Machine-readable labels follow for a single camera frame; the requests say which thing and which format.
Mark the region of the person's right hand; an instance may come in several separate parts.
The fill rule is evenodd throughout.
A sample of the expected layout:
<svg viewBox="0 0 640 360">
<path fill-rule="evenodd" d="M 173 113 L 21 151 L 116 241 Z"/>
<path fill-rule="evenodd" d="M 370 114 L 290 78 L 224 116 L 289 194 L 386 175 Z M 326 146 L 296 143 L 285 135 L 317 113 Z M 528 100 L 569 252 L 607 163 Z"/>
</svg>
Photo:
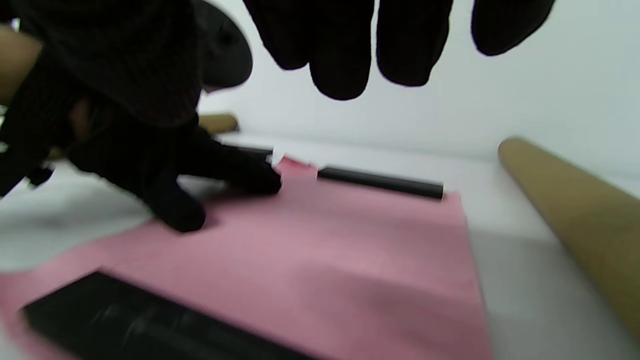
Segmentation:
<svg viewBox="0 0 640 360">
<path fill-rule="evenodd" d="M 3 0 L 73 75 L 140 121 L 175 126 L 195 112 L 204 44 L 199 0 Z M 372 0 L 246 0 L 263 46 L 285 70 L 309 66 L 333 100 L 353 100 L 371 66 Z M 450 32 L 451 0 L 382 0 L 376 31 L 382 75 L 425 85 Z"/>
</svg>

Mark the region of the person's left hand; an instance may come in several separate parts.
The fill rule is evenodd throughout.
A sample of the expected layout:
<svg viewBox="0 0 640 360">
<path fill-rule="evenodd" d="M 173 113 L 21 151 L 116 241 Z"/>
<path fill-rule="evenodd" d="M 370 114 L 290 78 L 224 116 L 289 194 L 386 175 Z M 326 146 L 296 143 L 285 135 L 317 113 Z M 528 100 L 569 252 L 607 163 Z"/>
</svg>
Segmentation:
<svg viewBox="0 0 640 360">
<path fill-rule="evenodd" d="M 198 117 L 176 128 L 142 123 L 105 101 L 52 99 L 9 108 L 1 126 L 1 195 L 23 178 L 38 187 L 52 170 L 50 150 L 65 153 L 83 173 L 97 175 L 143 202 L 168 227 L 189 233 L 206 222 L 201 201 L 178 177 L 226 182 L 247 193 L 274 195 L 281 175 L 265 159 L 224 145 L 199 126 Z"/>
</svg>

